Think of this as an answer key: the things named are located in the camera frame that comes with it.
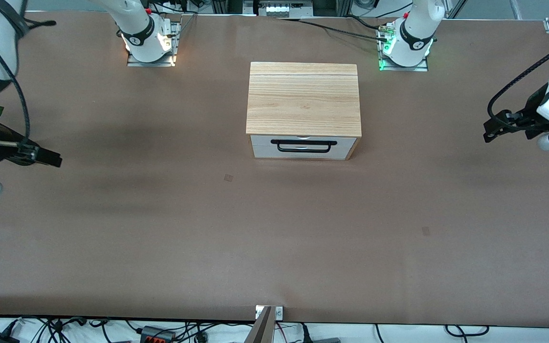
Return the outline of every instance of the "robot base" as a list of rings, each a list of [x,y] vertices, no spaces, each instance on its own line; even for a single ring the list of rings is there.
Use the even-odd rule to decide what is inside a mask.
[[[392,37],[394,33],[391,32],[381,32],[379,30],[376,30],[376,36],[386,39],[395,39],[395,37]],[[429,53],[427,53],[427,56],[414,67],[402,67],[401,65],[398,65],[394,61],[391,61],[391,59],[383,54],[383,50],[385,50],[386,45],[388,43],[384,43],[382,41],[377,42],[377,49],[378,49],[378,67],[379,70],[394,70],[394,71],[429,71],[429,64],[427,63],[427,56],[429,56]]]
[[[166,21],[170,23],[170,30],[165,30],[165,35],[171,35],[171,37],[168,39],[164,39],[163,43],[171,46],[169,52],[164,54],[156,61],[152,61],[150,63],[138,61],[129,53],[128,60],[126,61],[126,65],[128,67],[175,67],[175,61],[177,60],[177,48],[179,47],[179,33],[181,32],[181,25],[180,22],[177,21],[170,22],[169,19],[166,19]]]

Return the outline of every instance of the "cable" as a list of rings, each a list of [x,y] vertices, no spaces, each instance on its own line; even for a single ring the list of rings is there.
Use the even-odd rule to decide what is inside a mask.
[[[283,336],[283,341],[285,341],[285,343],[288,343],[287,337],[285,337],[285,333],[283,332],[283,328],[281,327],[281,324],[277,322],[276,326],[279,326],[279,331],[281,332],[281,336]]]
[[[190,16],[190,19],[188,19],[188,21],[181,27],[181,30],[179,30],[179,35],[181,36],[181,32],[183,32],[183,30],[185,29],[186,26],[188,26],[190,24],[190,22],[192,22],[192,19],[194,19],[194,17],[196,17],[198,15],[198,13],[196,14],[192,14]]]
[[[540,65],[544,64],[547,60],[549,60],[549,54],[544,56],[539,61],[535,62],[533,65],[531,65],[531,67],[528,67],[519,76],[516,76],[516,78],[514,80],[510,81],[509,84],[507,84],[499,92],[497,92],[497,94],[495,94],[495,96],[493,96],[493,98],[488,102],[488,106],[486,108],[486,111],[488,111],[488,115],[491,117],[491,119],[496,120],[502,126],[505,126],[509,130],[512,130],[512,132],[517,132],[517,131],[522,131],[522,130],[538,131],[538,130],[540,130],[540,128],[545,128],[545,126],[513,126],[513,125],[510,125],[510,124],[506,123],[505,121],[499,119],[497,116],[495,116],[495,114],[493,113],[493,105],[495,104],[497,99],[499,99],[499,97],[501,97],[501,95],[503,95],[503,93],[508,91],[508,89],[510,89],[514,84],[516,84],[518,81],[525,78],[525,76],[530,74],[533,70],[537,69]]]
[[[9,338],[11,336],[11,331],[14,330],[14,325],[16,325],[17,321],[18,319],[14,319],[14,321],[9,323],[9,325],[1,332],[1,334],[4,337]]]
[[[453,325],[460,332],[460,334],[457,334],[457,333],[450,332],[450,329],[448,329],[449,326],[450,325],[444,325],[444,330],[446,330],[446,333],[448,333],[450,336],[453,336],[453,337],[462,338],[464,343],[467,343],[467,337],[484,336],[485,334],[488,334],[488,332],[490,331],[490,326],[486,325],[486,326],[484,326],[485,329],[484,329],[483,332],[465,333],[459,325]]]
[[[395,12],[397,12],[397,11],[401,11],[402,9],[405,9],[405,8],[408,7],[408,6],[412,6],[412,3],[409,3],[409,4],[407,4],[407,5],[404,6],[404,7],[399,7],[399,9],[396,9],[396,10],[393,10],[393,11],[390,11],[390,12],[387,12],[387,13],[384,13],[384,14],[381,14],[381,15],[379,15],[378,17],[374,17],[374,18],[375,18],[375,19],[376,19],[376,18],[382,18],[382,17],[384,17],[384,16],[386,16],[386,15],[390,15],[391,13],[395,13]]]
[[[20,88],[20,84],[18,84],[18,81],[16,80],[16,76],[14,76],[14,73],[11,72],[6,61],[2,58],[1,55],[0,55],[0,64],[2,65],[4,70],[6,70],[6,73],[8,74],[8,77],[10,78],[11,83],[14,85],[18,93],[18,98],[20,98],[22,115],[24,116],[24,138],[18,144],[19,146],[21,146],[27,143],[27,141],[29,140],[29,134],[31,133],[31,122],[29,121],[29,110],[27,109],[27,102],[24,99],[24,94],[22,94],[22,89]]]
[[[28,22],[29,24],[29,30],[39,28],[39,26],[54,26],[56,25],[56,21],[54,20],[46,20],[46,21],[35,21],[27,18],[23,18],[24,21]]]
[[[348,14],[348,15],[345,15],[345,17],[346,18],[353,18],[353,19],[357,20],[360,24],[362,24],[363,26],[366,26],[366,28],[373,29],[373,30],[378,29],[378,26],[373,26],[373,25],[368,24],[367,22],[363,21],[357,15]]]
[[[292,20],[292,21],[302,22],[303,24],[309,24],[309,25],[312,25],[312,26],[317,26],[318,28],[322,28],[322,29],[326,29],[326,30],[332,30],[332,31],[344,33],[346,35],[351,35],[351,36],[355,36],[355,37],[361,37],[361,38],[365,38],[365,39],[374,39],[374,40],[383,41],[383,42],[387,41],[387,39],[384,39],[382,37],[373,37],[373,36],[368,36],[368,35],[362,35],[360,33],[348,32],[348,31],[345,31],[345,30],[330,28],[329,26],[317,24],[316,22],[309,22],[309,21],[302,21],[302,20]]]
[[[312,343],[311,334],[309,333],[309,328],[306,327],[305,323],[300,323],[302,325],[302,331],[305,333],[304,343]]]
[[[385,341],[383,341],[383,337],[381,336],[381,329],[379,329],[378,324],[374,324],[374,326],[376,326],[376,334],[378,335],[379,341],[381,341],[381,343],[385,343]]]
[[[41,324],[40,328],[37,329],[37,332],[35,333],[35,336],[33,336],[33,338],[31,339],[30,343],[33,343],[33,341],[35,341],[35,339],[37,338],[37,334],[39,334],[40,332],[43,332],[45,329],[46,329],[46,324],[45,323]]]
[[[131,329],[137,331],[139,328],[135,328],[134,326],[131,325],[131,322],[129,321],[125,321],[126,322],[126,325],[128,325]]]
[[[103,336],[105,337],[105,340],[107,341],[107,343],[112,343],[110,340],[109,340],[109,337],[107,336],[107,332],[105,332],[105,324],[103,324],[101,326],[101,330],[103,330]]]

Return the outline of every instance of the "black handle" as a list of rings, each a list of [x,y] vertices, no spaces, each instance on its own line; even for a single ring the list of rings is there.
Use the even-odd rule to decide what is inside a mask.
[[[332,149],[333,145],[337,145],[337,141],[304,141],[302,139],[272,139],[270,143],[276,144],[277,150],[280,152],[317,152],[325,154]],[[281,148],[281,144],[290,145],[327,145],[327,149],[285,149]]]

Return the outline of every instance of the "white floor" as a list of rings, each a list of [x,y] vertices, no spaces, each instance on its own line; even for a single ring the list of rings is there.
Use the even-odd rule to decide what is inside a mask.
[[[0,332],[13,319],[0,318]],[[144,325],[157,326],[159,328],[174,328],[183,326],[179,322],[140,322],[131,321],[135,327]],[[285,336],[288,343],[303,339],[302,328],[296,323],[283,323]],[[41,323],[36,319],[26,319],[24,323],[17,323],[12,336],[21,343],[30,343]],[[316,324],[308,323],[307,327],[311,338],[326,339],[337,337],[341,343],[380,343],[375,331],[375,326],[370,324]],[[461,338],[451,337],[444,331],[443,326],[436,325],[379,325],[381,335],[385,343],[463,343]],[[466,333],[480,332],[479,327],[463,326]],[[124,321],[111,321],[105,326],[107,335],[113,343],[139,342],[136,334]],[[246,338],[249,326],[219,325],[207,331],[209,343],[242,343]],[[105,338],[100,328],[89,325],[78,326],[70,324],[63,330],[71,343],[105,343]],[[41,342],[47,343],[45,334]],[[279,330],[274,334],[274,343],[285,343]],[[491,327],[490,332],[481,337],[469,337],[468,343],[549,343],[549,329],[546,328],[509,328]]]

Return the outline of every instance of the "wooden box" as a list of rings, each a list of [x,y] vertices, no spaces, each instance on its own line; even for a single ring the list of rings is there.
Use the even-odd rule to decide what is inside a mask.
[[[252,62],[246,134],[255,158],[349,159],[361,138],[357,66]]]

